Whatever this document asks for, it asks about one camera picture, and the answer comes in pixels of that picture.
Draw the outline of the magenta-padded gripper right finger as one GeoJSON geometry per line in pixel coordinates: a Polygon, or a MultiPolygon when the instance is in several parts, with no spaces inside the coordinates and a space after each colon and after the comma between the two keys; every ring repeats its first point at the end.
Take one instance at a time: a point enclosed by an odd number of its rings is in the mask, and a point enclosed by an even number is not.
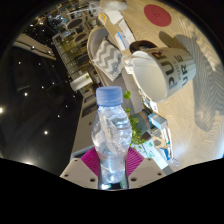
{"type": "Polygon", "coordinates": [[[152,158],[143,157],[129,148],[126,156],[126,177],[130,189],[140,188],[164,177],[165,173],[152,158]]]}

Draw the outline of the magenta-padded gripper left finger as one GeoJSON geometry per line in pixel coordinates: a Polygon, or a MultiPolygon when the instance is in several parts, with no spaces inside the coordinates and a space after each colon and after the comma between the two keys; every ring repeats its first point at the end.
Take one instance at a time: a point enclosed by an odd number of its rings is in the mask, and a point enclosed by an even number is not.
{"type": "Polygon", "coordinates": [[[97,189],[100,177],[100,162],[94,147],[81,158],[73,158],[60,175],[84,188],[97,189]]]}

